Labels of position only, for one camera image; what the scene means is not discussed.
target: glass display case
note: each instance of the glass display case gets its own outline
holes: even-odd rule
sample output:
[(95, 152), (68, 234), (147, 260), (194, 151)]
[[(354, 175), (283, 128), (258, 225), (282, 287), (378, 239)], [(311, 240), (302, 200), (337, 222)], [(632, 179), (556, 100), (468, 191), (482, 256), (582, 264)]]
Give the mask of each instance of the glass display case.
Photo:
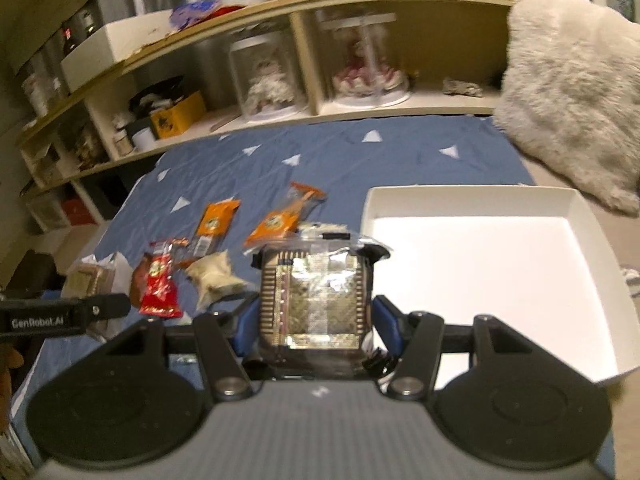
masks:
[(302, 110), (306, 102), (290, 34), (262, 24), (234, 39), (229, 64), (244, 118), (272, 121)]
[(331, 32), (324, 58), (337, 103), (372, 108), (409, 97), (409, 82), (399, 68), (385, 25), (395, 20), (393, 13), (363, 14), (320, 23)]

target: red object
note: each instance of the red object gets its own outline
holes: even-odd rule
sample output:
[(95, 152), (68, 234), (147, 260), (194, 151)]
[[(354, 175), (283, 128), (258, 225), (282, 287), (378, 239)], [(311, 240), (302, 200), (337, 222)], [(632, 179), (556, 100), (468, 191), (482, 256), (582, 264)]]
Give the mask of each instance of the red object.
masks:
[(154, 245), (154, 254), (146, 277), (146, 291), (140, 302), (140, 314), (159, 317), (182, 317), (178, 306), (178, 289), (172, 280), (172, 247), (170, 242)]
[(233, 12), (234, 10), (239, 10), (239, 9), (244, 9), (244, 5), (228, 5), (224, 7), (218, 7), (206, 19), (210, 20), (211, 18), (217, 18), (218, 16), (222, 16), (223, 14), (228, 14), (230, 12)]
[(71, 225), (95, 224), (91, 213), (79, 198), (69, 198), (62, 202), (62, 211), (65, 212)]

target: yellow box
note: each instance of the yellow box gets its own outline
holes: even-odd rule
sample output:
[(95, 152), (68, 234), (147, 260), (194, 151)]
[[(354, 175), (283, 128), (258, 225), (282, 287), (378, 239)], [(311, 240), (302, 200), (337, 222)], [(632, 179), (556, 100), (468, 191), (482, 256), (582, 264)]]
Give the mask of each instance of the yellow box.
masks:
[(202, 94), (198, 90), (177, 105), (167, 110), (159, 110), (151, 114), (156, 133), (161, 139), (183, 134), (205, 114), (206, 108)]

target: white fluffy pillow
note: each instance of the white fluffy pillow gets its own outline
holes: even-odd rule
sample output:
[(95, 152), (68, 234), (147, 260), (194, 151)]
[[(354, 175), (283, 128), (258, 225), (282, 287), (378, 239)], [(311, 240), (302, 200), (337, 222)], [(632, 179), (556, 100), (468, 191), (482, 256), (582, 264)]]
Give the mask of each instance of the white fluffy pillow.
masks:
[(495, 124), (611, 208), (638, 214), (640, 26), (588, 0), (516, 0)]

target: blue bedsheet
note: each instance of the blue bedsheet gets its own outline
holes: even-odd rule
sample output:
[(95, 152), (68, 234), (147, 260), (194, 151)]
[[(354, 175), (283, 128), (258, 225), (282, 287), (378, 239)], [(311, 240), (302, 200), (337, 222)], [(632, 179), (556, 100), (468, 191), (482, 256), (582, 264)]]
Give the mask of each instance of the blue bedsheet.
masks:
[[(245, 130), (166, 152), (132, 191), (95, 254), (100, 259), (120, 251), (135, 267), (149, 242), (190, 237), (208, 203), (235, 197), (242, 205), (222, 248), (229, 249), (238, 276), (258, 283), (258, 273), (240, 247), (291, 180), (327, 193), (311, 220), (345, 223), (356, 231), (371, 187), (533, 184), (490, 118), (400, 117)], [(180, 275), (177, 283), (180, 304), (193, 316), (196, 290)], [(139, 318), (132, 311), (126, 324)], [(24, 423), (28, 399), (97, 345), (87, 336), (46, 341), (28, 387), (18, 392), (14, 426), (36, 462)]]

